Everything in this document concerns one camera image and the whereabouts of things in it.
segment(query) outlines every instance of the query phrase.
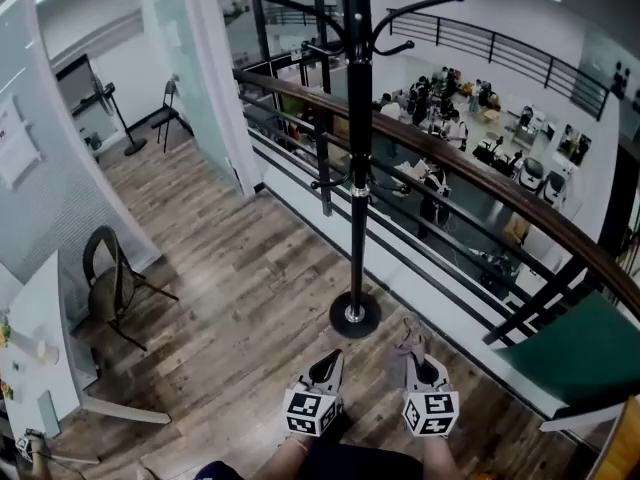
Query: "foot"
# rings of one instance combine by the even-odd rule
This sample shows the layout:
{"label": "foot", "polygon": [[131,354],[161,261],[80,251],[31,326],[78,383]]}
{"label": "foot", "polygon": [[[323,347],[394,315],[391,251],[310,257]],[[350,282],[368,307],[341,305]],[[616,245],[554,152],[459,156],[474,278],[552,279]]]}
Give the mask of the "foot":
{"label": "foot", "polygon": [[158,480],[150,469],[138,466],[136,469],[136,480]]}

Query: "coat rack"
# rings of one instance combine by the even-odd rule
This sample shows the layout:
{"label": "coat rack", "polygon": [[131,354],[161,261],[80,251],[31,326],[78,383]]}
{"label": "coat rack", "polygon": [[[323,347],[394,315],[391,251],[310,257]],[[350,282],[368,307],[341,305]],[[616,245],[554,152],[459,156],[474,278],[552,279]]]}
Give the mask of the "coat rack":
{"label": "coat rack", "polygon": [[336,187],[351,181],[351,291],[339,295],[331,304],[329,318],[334,329],[348,338],[363,338],[371,334],[380,323],[380,306],[368,293],[362,291],[364,269],[364,246],[367,227],[367,205],[369,198],[368,181],[377,183],[371,172],[372,142],[372,69],[373,53],[389,56],[413,48],[413,41],[386,51],[379,51],[376,40],[382,29],[395,18],[404,14],[433,7],[448,2],[463,0],[424,0],[407,5],[385,16],[375,29],[371,25],[370,0],[342,0],[344,28],[333,18],[313,7],[291,0],[264,0],[315,16],[335,30],[341,46],[329,51],[324,45],[316,46],[308,42],[303,48],[323,55],[333,56],[346,53],[347,88],[349,95],[349,142],[351,162],[345,177],[331,182],[313,182],[311,188]]}

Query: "white table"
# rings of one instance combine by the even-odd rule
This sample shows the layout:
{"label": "white table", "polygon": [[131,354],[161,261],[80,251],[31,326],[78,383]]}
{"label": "white table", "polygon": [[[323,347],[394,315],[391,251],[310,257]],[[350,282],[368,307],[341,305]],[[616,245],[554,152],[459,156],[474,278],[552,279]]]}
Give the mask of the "white table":
{"label": "white table", "polygon": [[[0,350],[2,379],[16,392],[15,400],[7,400],[7,413],[16,439],[23,436],[27,428],[45,432],[38,398],[46,391],[51,395],[58,421],[82,408],[136,421],[170,422],[168,414],[133,409],[83,393],[92,378],[93,362],[86,357],[88,347],[69,334],[60,281],[58,253],[55,252],[10,305],[9,324],[12,329],[35,340],[43,340],[59,351],[56,364],[42,364],[11,341],[6,349]],[[14,370],[14,361],[20,366],[19,371]]]}
{"label": "white table", "polygon": [[8,308],[21,289],[20,281],[0,263],[0,308]]}

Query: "black chair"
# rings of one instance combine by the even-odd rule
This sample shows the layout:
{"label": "black chair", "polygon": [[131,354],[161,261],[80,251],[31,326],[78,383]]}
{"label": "black chair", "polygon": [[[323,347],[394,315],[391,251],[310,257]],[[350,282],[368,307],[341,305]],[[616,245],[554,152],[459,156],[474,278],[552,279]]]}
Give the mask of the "black chair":
{"label": "black chair", "polygon": [[[178,91],[176,84],[173,80],[169,80],[164,86],[164,95],[162,96],[162,109],[149,119],[148,124],[151,129],[158,129],[158,144],[160,144],[160,133],[162,131],[162,125],[166,124],[167,127],[164,131],[164,148],[163,153],[167,152],[167,136],[169,135],[169,123],[172,119],[179,119],[180,114],[173,108],[173,97]],[[169,104],[167,105],[167,96],[170,96]]]}
{"label": "black chair", "polygon": [[[98,247],[103,242],[109,250],[115,266],[96,276],[93,261]],[[146,352],[145,347],[120,330],[120,322],[131,304],[136,289],[140,286],[147,286],[154,292],[161,293],[175,301],[179,300],[178,297],[148,283],[142,274],[131,268],[122,252],[115,231],[108,226],[99,227],[89,237],[82,256],[82,268],[90,286],[89,314],[100,318],[122,338]]]}

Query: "cable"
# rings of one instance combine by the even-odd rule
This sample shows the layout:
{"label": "cable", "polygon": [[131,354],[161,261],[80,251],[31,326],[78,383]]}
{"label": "cable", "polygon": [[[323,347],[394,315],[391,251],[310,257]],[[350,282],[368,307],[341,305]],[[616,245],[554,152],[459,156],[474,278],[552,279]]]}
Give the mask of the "cable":
{"label": "cable", "polygon": [[67,471],[70,471],[71,473],[76,473],[77,475],[80,476],[80,478],[82,478],[82,480],[87,480],[85,476],[78,469],[72,468],[71,466],[65,466],[60,461],[54,459],[51,455],[45,455],[44,453],[40,453],[40,452],[34,452],[34,453],[37,453],[41,457],[44,457],[45,459],[49,459],[50,461],[55,462],[58,466],[63,467],[64,469],[66,469]]}

